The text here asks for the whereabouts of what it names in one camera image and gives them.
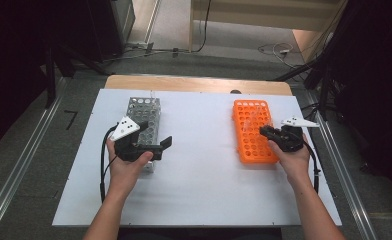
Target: forearm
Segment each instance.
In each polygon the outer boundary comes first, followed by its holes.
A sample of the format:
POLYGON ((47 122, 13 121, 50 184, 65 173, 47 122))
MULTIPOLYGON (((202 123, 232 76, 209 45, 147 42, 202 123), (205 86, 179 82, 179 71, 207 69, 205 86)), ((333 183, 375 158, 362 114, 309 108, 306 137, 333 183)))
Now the forearm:
POLYGON ((292 184, 305 238, 345 239, 334 224, 308 176, 292 184))
POLYGON ((83 239, 116 240, 126 196, 107 194, 83 239))

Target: cable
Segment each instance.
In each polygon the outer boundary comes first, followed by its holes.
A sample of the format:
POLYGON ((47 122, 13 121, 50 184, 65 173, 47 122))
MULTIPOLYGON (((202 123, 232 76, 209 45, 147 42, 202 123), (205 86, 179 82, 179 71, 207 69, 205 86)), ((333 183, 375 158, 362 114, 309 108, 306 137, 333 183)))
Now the cable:
MULTIPOLYGON (((145 49, 134 49, 134 50, 130 50, 131 51, 138 51, 138 50, 142 50, 144 51, 145 49)), ((185 52, 180 52, 181 54, 193 54, 193 52, 189 52, 189 51, 185 51, 185 52)), ((160 53, 174 53, 174 51, 171 50, 156 50, 155 52, 151 52, 151 53, 145 53, 142 55, 136 55, 136 56, 129 56, 129 57, 119 57, 119 58, 113 58, 113 59, 109 59, 106 61, 115 61, 115 60, 121 60, 121 59, 134 59, 134 58, 140 58, 140 57, 147 57, 147 56, 151 56, 151 55, 155 55, 155 54, 160 54, 160 53)))
MULTIPOLYGON (((313 42, 313 43, 311 44, 311 46, 309 46, 309 47, 305 48, 304 50, 302 50, 301 53, 303 53, 303 52, 305 52, 306 50, 308 50, 308 49, 314 47, 314 45, 315 45, 317 42, 319 42, 321 38, 324 37, 324 35, 331 29, 331 27, 332 27, 333 25, 336 24, 336 22, 335 22, 335 21, 336 21, 336 18, 337 18, 337 16, 339 16, 339 13, 340 13, 340 11, 342 11, 344 5, 345 5, 345 4, 342 4, 342 5, 340 6, 339 10, 338 10, 338 11, 336 12, 336 14, 334 15, 333 20, 331 21, 330 25, 329 25, 329 26, 326 28, 326 30, 320 35, 320 37, 319 37, 317 40, 315 40, 315 42, 313 42)), ((326 45, 326 43, 327 43, 327 38, 326 38, 325 41, 324 41, 323 49, 325 48, 325 45, 326 45)))
POLYGON ((199 45, 202 45, 202 1, 198 1, 199 3, 199 45))
MULTIPOLYGON (((313 122, 313 121, 314 121, 315 114, 316 114, 317 111, 318 111, 318 106, 319 106, 319 103, 313 103, 313 104, 307 105, 307 106, 305 106, 305 107, 302 107, 302 108, 301 108, 301 111, 306 110, 306 109, 311 108, 311 107, 313 108, 313 109, 311 110, 311 112, 310 112, 307 116, 304 117, 304 119, 308 119, 309 121, 313 122)), ((327 110, 333 110, 333 111, 335 111, 336 113, 338 112, 336 108, 331 107, 331 106, 327 106, 327 105, 326 105, 326 109, 327 109, 327 110)), ((308 132, 309 132, 309 135, 310 135, 311 137, 313 136, 313 134, 312 134, 312 129, 313 129, 313 128, 308 128, 308 132)), ((318 151, 317 151, 317 149, 318 149, 318 148, 317 148, 317 144, 315 143, 315 141, 314 141, 313 138, 311 138, 311 141, 312 141, 312 144, 314 145, 315 153, 317 154, 317 156, 319 156, 318 151)), ((323 166, 323 163, 322 163, 322 161, 321 161, 321 158, 318 158, 318 161, 320 162, 320 165, 323 166)))
POLYGON ((102 199, 102 202, 105 201, 105 174, 106 174, 106 170, 108 169, 108 167, 111 165, 111 163, 117 158, 116 156, 114 157, 114 159, 112 159, 108 166, 106 167, 106 169, 103 168, 103 162, 105 159, 105 145, 106 145, 106 139, 108 138, 109 134, 113 131, 115 131, 116 127, 118 125, 109 128, 109 130, 106 132, 105 137, 103 138, 103 142, 102 142, 102 151, 100 154, 100 198, 102 199))
POLYGON ((202 48, 205 46, 206 43, 206 28, 208 26, 208 17, 209 17, 209 10, 211 9, 211 0, 209 0, 208 3, 208 9, 206 10, 206 17, 205 17, 205 27, 204 27, 204 36, 203 36, 203 43, 200 46, 200 48, 196 51, 192 51, 192 52, 200 52, 200 50, 202 50, 202 48))
POLYGON ((314 161, 314 190, 315 190, 315 192, 318 193, 319 185, 320 185, 319 173, 321 172, 321 170, 318 169, 317 158, 315 157, 315 153, 312 150, 311 146, 309 146, 309 144, 305 141, 303 141, 303 144, 308 148, 308 152, 311 155, 312 160, 314 161))
POLYGON ((281 44, 287 44, 287 45, 289 45, 289 46, 291 47, 290 49, 288 49, 289 52, 293 49, 293 46, 292 46, 291 44, 289 44, 289 43, 276 43, 276 44, 274 44, 274 46, 273 46, 273 54, 274 54, 274 56, 276 56, 276 58, 278 58, 278 60, 280 60, 282 63, 286 64, 287 66, 289 66, 289 67, 291 67, 291 68, 296 68, 295 66, 290 65, 290 64, 288 64, 287 62, 285 62, 284 59, 283 59, 284 57, 283 57, 283 58, 279 57, 279 56, 277 55, 277 53, 275 52, 276 46, 281 45, 281 44))

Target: white tabletop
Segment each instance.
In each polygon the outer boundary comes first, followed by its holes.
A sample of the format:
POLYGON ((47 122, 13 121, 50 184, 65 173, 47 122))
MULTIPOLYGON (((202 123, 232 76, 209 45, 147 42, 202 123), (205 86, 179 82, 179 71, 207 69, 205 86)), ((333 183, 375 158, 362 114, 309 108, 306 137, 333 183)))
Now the white tabletop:
MULTIPOLYGON (((99 171, 103 136, 125 114, 130 97, 151 96, 153 93, 142 90, 100 90, 54 226, 90 225, 101 205, 99 171)), ((166 91, 157 91, 155 97, 161 99, 162 108, 158 141, 172 136, 173 144, 156 163, 154 173, 140 175, 126 201, 121 225, 300 224, 293 191, 281 165, 245 165, 239 161, 232 120, 235 99, 262 99, 268 102, 274 126, 279 128, 283 119, 302 117, 295 97, 166 91)), ((303 130, 312 146, 307 129, 303 130)), ((312 164, 309 173, 312 179, 312 164)), ((108 188, 109 174, 105 182, 108 188)), ((319 195, 334 222, 341 225, 323 175, 319 195)))

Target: human hand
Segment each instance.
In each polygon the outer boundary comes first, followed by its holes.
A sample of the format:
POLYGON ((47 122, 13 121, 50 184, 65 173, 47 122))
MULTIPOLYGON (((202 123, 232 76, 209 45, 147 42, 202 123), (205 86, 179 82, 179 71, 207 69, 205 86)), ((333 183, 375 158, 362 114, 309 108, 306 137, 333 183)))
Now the human hand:
MULTIPOLYGON (((305 134, 303 135, 303 139, 307 142, 305 134)), ((280 159, 280 164, 287 174, 287 180, 292 186, 303 180, 309 180, 308 166, 310 154, 305 145, 296 152, 283 152, 280 147, 271 140, 268 141, 268 145, 280 159)))
POLYGON ((152 152, 144 152, 136 161, 123 161, 115 154, 115 142, 109 138, 106 140, 109 153, 109 161, 115 159, 110 165, 111 181, 109 184, 108 195, 117 195, 124 199, 130 194, 136 185, 140 171, 146 163, 152 159, 152 152))

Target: aluminum rail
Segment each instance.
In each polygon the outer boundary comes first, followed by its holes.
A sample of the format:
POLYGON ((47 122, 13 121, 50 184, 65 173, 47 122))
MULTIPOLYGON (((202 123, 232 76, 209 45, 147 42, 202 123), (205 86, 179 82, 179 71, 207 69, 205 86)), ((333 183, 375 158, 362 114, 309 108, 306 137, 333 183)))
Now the aluminum rail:
MULTIPOLYGON (((316 101, 316 97, 312 93, 308 92, 308 100, 310 104, 316 101)), ((377 235, 371 224, 368 213, 366 212, 361 198, 356 190, 355 184, 352 181, 352 177, 345 166, 345 162, 342 159, 339 148, 337 147, 336 141, 333 138, 328 122, 324 121, 320 114, 316 113, 317 122, 320 124, 320 132, 326 144, 327 150, 330 154, 331 161, 336 170, 337 177, 339 178, 340 184, 342 185, 343 192, 345 193, 348 204, 351 208, 353 217, 358 230, 361 233, 362 239, 364 240, 376 240, 377 235)))
POLYGON ((158 14, 159 6, 161 5, 161 0, 156 0, 155 7, 153 8, 152 16, 150 17, 149 25, 146 30, 146 35, 144 37, 144 42, 147 43, 152 35, 153 25, 155 23, 156 15, 158 14))
POLYGON ((53 104, 50 108, 45 109, 36 128, 34 129, 30 139, 24 147, 20 157, 18 158, 14 168, 12 169, 9 177, 7 178, 5 184, 0 190, 0 221, 3 218, 6 210, 9 207, 10 202, 16 190, 21 183, 22 178, 27 172, 28 166, 30 165, 34 153, 36 152, 41 140, 43 139, 53 116, 64 96, 65 89, 67 87, 67 81, 65 78, 61 78, 57 84, 58 96, 55 98, 53 104))

